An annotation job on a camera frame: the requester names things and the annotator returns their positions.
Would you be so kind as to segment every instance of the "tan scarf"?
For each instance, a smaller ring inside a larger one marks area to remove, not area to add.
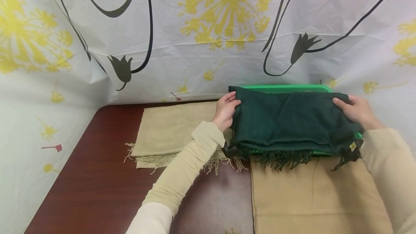
[[[191,139],[192,131],[202,122],[211,121],[215,114],[216,102],[189,103],[159,108],[146,108],[135,144],[129,156],[136,157],[136,168],[166,167],[177,153],[182,151]],[[228,141],[231,131],[224,133]],[[221,150],[217,150],[204,168],[218,174],[218,163],[230,164]],[[241,160],[234,159],[237,170],[244,169]]]
[[[392,234],[362,160],[331,171],[338,162],[336,157],[315,157],[281,172],[251,162],[255,233]]]

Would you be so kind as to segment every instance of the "green basket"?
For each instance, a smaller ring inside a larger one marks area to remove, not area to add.
[[[266,94],[280,94],[292,92],[332,92],[332,89],[326,85],[320,84],[290,84],[290,85],[246,85],[240,86],[251,91],[263,92]],[[360,133],[355,133],[356,139],[361,139]],[[258,154],[260,151],[253,150],[252,154]],[[330,156],[331,153],[314,151],[315,156]]]

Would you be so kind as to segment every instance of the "cream sleeve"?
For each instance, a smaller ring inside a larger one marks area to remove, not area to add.
[[[202,167],[218,146],[225,143],[222,132],[211,122],[202,122],[192,132],[192,141],[173,158],[148,192],[142,205],[158,202],[166,205],[172,216],[178,212],[183,197]]]
[[[384,202],[395,234],[416,233],[416,163],[392,129],[363,135],[361,156]]]
[[[192,132],[192,141],[173,158],[133,218],[126,234],[167,234],[172,217],[202,167],[218,146],[224,147],[222,132],[211,122],[202,122]]]

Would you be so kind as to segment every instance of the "black curved line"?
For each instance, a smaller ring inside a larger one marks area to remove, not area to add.
[[[362,18],[360,18],[358,20],[358,22],[356,22],[356,24],[350,29],[350,31],[348,31],[345,35],[343,35],[342,37],[338,38],[337,40],[334,40],[333,42],[329,43],[328,45],[322,47],[322,48],[318,48],[318,49],[313,49],[313,50],[307,50],[305,53],[316,53],[316,52],[320,52],[323,51],[329,47],[331,47],[332,45],[336,44],[337,42],[341,41],[342,39],[346,38],[348,35],[351,34],[351,32],[354,31],[354,29],[357,28],[357,26],[364,21],[365,18],[367,18],[377,7],[378,5],[381,4],[381,2],[383,2],[384,0],[379,0],[371,9],[369,12],[367,12],[365,15],[363,15]]]
[[[264,62],[263,62],[263,72],[264,72],[266,75],[269,75],[269,76],[274,76],[274,77],[282,76],[282,75],[284,75],[285,73],[287,73],[287,71],[288,71],[288,70],[292,67],[292,65],[293,65],[293,64],[291,64],[291,65],[290,65],[290,67],[289,67],[287,70],[285,70],[285,72],[284,72],[284,73],[282,73],[282,74],[271,74],[271,73],[268,73],[268,72],[266,71],[266,62],[267,62],[267,59],[268,59],[268,57],[269,57],[270,51],[272,50],[274,40],[276,39],[276,34],[277,34],[277,31],[279,30],[280,23],[282,22],[283,16],[285,15],[286,9],[287,9],[287,7],[288,7],[288,5],[289,5],[290,1],[291,1],[291,0],[288,0],[288,1],[287,1],[287,4],[286,4],[286,6],[285,6],[285,9],[284,9],[284,10],[283,10],[283,12],[282,12],[282,17],[280,17],[279,24],[277,25],[276,32],[274,33],[274,37],[273,37],[273,40],[272,40],[272,44],[270,45],[270,48],[269,48],[269,50],[267,51],[266,57],[265,57]]]
[[[126,9],[129,7],[130,3],[132,0],[126,0],[126,2],[124,2],[124,4],[115,9],[115,10],[111,10],[111,11],[107,11],[102,9],[99,5],[96,4],[96,2],[94,0],[90,0],[92,2],[92,4],[104,15],[108,16],[108,17],[119,17],[120,15],[122,15]]]
[[[118,90],[116,90],[116,91],[121,91],[122,89],[124,89],[124,87],[126,86],[126,82],[124,83],[124,85],[123,85],[123,87],[121,87],[121,89],[118,89]]]
[[[270,41],[272,40],[274,30],[276,29],[277,20],[279,20],[280,11],[282,10],[283,2],[284,0],[280,0],[279,10],[277,11],[276,20],[274,21],[272,32],[270,33],[269,39],[267,40],[266,45],[264,46],[262,52],[266,50],[266,48],[269,46]]]
[[[131,73],[138,73],[143,70],[149,62],[150,54],[152,53],[152,46],[153,46],[153,14],[152,14],[152,1],[148,0],[149,3],[149,18],[150,18],[150,37],[149,37],[149,47],[147,49],[147,55],[140,67],[135,70],[132,70]]]
[[[80,40],[80,42],[81,42],[81,44],[82,44],[82,47],[84,48],[84,50],[85,50],[85,51],[87,51],[86,45],[85,45],[85,43],[84,43],[84,40],[82,40],[82,37],[80,36],[79,32],[77,31],[77,29],[75,28],[74,24],[72,23],[71,18],[69,17],[69,13],[68,13],[68,10],[66,9],[66,6],[65,6],[64,1],[63,1],[63,0],[60,0],[60,2],[61,2],[61,4],[62,4],[62,7],[63,7],[63,8],[64,8],[64,10],[65,10],[65,13],[66,13],[66,18],[67,18],[67,20],[69,21],[69,24],[71,24],[72,29],[74,29],[75,33],[77,34],[77,37],[78,37],[78,39]]]
[[[55,4],[57,4],[57,6],[59,7],[59,9],[61,9],[61,8],[60,8],[60,6],[59,6],[59,4],[58,4],[58,2],[57,2],[57,1],[55,1],[55,0],[53,0],[53,1],[55,2]],[[61,4],[62,4],[62,6],[63,6],[64,10],[65,10],[65,13],[66,13],[66,15],[64,14],[65,18],[68,20],[68,22],[69,22],[69,24],[71,25],[72,29],[75,31],[75,33],[76,33],[76,35],[77,35],[77,37],[78,37],[79,41],[80,41],[80,42],[81,42],[81,44],[82,44],[82,47],[84,48],[85,53],[87,54],[88,59],[91,61],[91,53],[88,51],[88,45],[87,45],[87,43],[85,42],[84,37],[82,37],[82,34],[81,34],[80,32],[78,32],[78,31],[77,31],[77,29],[75,28],[74,24],[72,23],[72,20],[71,20],[71,18],[69,17],[69,13],[68,13],[68,10],[66,9],[66,6],[65,6],[64,1],[63,1],[63,0],[60,0],[60,1],[61,1]],[[95,56],[93,56],[93,57],[94,57],[95,61],[98,63],[98,65],[101,67],[101,69],[102,69],[105,73],[107,73],[107,72],[106,72],[106,70],[104,69],[104,67],[103,67],[103,66],[99,63],[99,61],[95,58]]]

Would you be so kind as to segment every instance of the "wooden table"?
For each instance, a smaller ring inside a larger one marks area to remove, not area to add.
[[[163,169],[135,169],[127,160],[143,109],[114,105],[97,111],[39,208],[26,234],[124,234]],[[253,233],[251,176],[220,165],[201,173],[173,220],[171,234]]]

